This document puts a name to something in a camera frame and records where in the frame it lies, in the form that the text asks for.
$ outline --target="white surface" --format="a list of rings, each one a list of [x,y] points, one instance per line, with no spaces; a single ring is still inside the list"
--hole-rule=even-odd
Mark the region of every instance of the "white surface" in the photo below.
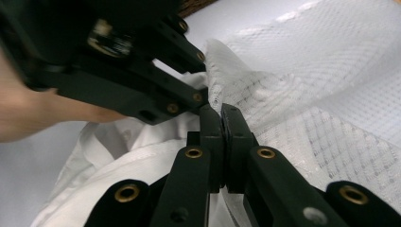
[[[264,24],[304,1],[219,0],[187,18],[188,40],[206,39]],[[16,143],[0,144],[0,226],[27,226],[48,197],[83,123],[63,123]]]

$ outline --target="white cloth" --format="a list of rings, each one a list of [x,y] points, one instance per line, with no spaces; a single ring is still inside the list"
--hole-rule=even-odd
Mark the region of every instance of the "white cloth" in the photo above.
[[[401,212],[400,21],[401,5],[391,0],[319,1],[225,44],[211,41],[209,101],[241,109],[259,144],[281,150],[311,184],[360,183]],[[197,117],[95,127],[83,131],[32,226],[82,226],[110,185],[164,176]],[[107,143],[111,131],[120,145]],[[211,226],[233,226],[222,198],[214,199]],[[237,197],[224,199],[247,226]]]

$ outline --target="black mechanical link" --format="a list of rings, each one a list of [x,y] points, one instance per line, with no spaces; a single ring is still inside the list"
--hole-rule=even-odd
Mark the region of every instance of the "black mechanical link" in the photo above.
[[[254,144],[254,137],[241,111],[223,104],[221,118],[226,136],[226,185],[230,193],[244,193],[246,158]]]
[[[277,149],[253,148],[248,170],[274,226],[347,226]]]
[[[225,140],[218,113],[210,105],[200,108],[200,145],[211,152],[210,189],[218,193],[225,185]]]
[[[207,226],[210,159],[210,151],[199,146],[185,147],[178,152],[151,227]]]
[[[400,215],[357,183],[331,183],[327,186],[324,198],[350,226],[400,226]]]
[[[102,196],[85,227],[147,226],[150,209],[150,193],[146,183],[121,181]]]
[[[207,103],[157,68],[205,70],[184,33],[179,0],[0,0],[0,44],[31,89],[67,96],[155,125]]]
[[[272,226],[271,211],[252,179],[246,182],[243,205],[253,227]]]

